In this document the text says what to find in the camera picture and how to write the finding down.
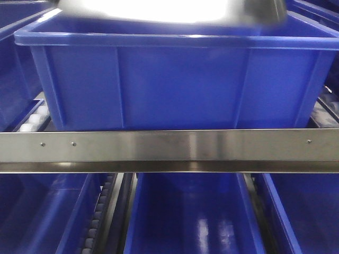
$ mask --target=storage rack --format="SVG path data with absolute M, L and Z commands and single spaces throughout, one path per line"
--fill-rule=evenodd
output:
M 338 128 L 3 132 L 0 142 L 1 173 L 115 173 L 104 185 L 105 201 L 97 205 L 99 222 L 84 243 L 83 253 L 94 254 L 123 252 L 137 181 L 133 173 L 339 172 Z M 277 253 L 251 175 L 244 177 L 265 248 Z

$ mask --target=shelf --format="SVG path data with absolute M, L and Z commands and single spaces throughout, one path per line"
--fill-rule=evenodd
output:
M 0 133 L 0 172 L 339 173 L 339 129 Z

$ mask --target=metal bar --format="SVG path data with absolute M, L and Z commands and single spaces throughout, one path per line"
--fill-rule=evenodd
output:
M 339 171 L 339 129 L 0 133 L 0 144 L 3 173 Z
M 265 218 L 264 211 L 260 198 L 258 197 L 253 180 L 250 174 L 244 174 L 247 190 L 251 199 L 252 207 L 257 219 L 260 234 L 262 236 L 263 244 L 265 246 L 266 253 L 279 254 L 278 248 L 275 244 L 274 236 L 271 233 L 269 223 Z
M 318 98 L 318 102 L 339 123 L 339 115 L 323 99 Z

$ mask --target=plastic crate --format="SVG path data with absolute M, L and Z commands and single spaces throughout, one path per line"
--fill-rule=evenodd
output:
M 0 253 L 80 252 L 99 193 L 95 174 L 1 174 Z
M 291 11 L 294 11 L 291 7 L 293 7 L 293 5 L 298 2 L 299 0 L 286 0 L 287 8 Z M 339 12 L 339 6 L 332 3 L 330 0 L 304 0 L 303 2 L 314 4 L 333 12 Z
M 280 253 L 338 253 L 339 175 L 257 177 L 258 192 Z
M 305 127 L 339 49 L 336 31 L 292 12 L 251 29 L 48 15 L 15 38 L 59 130 Z
M 0 131 L 42 90 L 30 50 L 16 46 L 13 33 L 50 7 L 47 1 L 0 2 Z
M 139 174 L 124 254 L 264 254 L 241 174 Z
M 320 6 L 295 0 L 291 10 L 320 22 L 321 24 L 339 31 L 339 11 L 322 8 Z M 326 79 L 326 85 L 339 95 L 339 55 L 335 57 L 332 67 Z

